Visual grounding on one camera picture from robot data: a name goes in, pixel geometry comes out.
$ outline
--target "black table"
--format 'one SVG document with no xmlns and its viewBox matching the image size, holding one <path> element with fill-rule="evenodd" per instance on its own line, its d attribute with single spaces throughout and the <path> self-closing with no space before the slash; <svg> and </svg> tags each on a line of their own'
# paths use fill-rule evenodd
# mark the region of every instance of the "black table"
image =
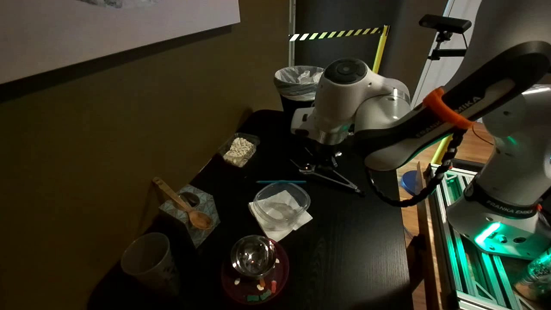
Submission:
<svg viewBox="0 0 551 310">
<path fill-rule="evenodd" d="M 256 111 L 239 130 L 259 137 L 254 158 L 235 168 L 213 156 L 190 182 L 214 197 L 221 223 L 213 234 L 194 249 L 183 227 L 170 216 L 158 216 L 149 228 L 170 237 L 182 294 L 156 299 L 113 266 L 92 290 L 87 308 L 249 308 L 232 303 L 220 289 L 228 247 L 240 235 L 261 232 L 245 203 L 264 185 L 257 180 L 304 177 L 288 161 L 295 137 L 287 134 L 280 111 Z M 313 220 L 280 241 L 290 261 L 288 280 L 280 296 L 257 308 L 411 308 L 399 208 L 373 196 L 354 151 L 344 149 L 338 172 L 364 194 L 313 179 L 301 184 L 311 196 Z M 378 175 L 376 184 L 397 194 L 395 173 Z"/>
</svg>

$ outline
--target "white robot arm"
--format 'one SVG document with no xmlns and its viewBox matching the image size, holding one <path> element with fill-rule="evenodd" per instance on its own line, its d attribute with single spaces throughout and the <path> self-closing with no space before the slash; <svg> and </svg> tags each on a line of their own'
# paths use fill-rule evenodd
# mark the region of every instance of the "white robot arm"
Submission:
<svg viewBox="0 0 551 310">
<path fill-rule="evenodd" d="M 447 220 L 483 251 L 531 259 L 551 244 L 551 227 L 536 211 L 551 185 L 551 91 L 531 87 L 551 84 L 548 11 L 548 0 L 483 0 L 461 67 L 412 110 L 402 82 L 359 60 L 338 60 L 325 68 L 314 108 L 297 111 L 292 127 L 337 144 L 352 125 L 347 141 L 364 165 L 392 170 L 483 115 L 495 153 Z"/>
</svg>

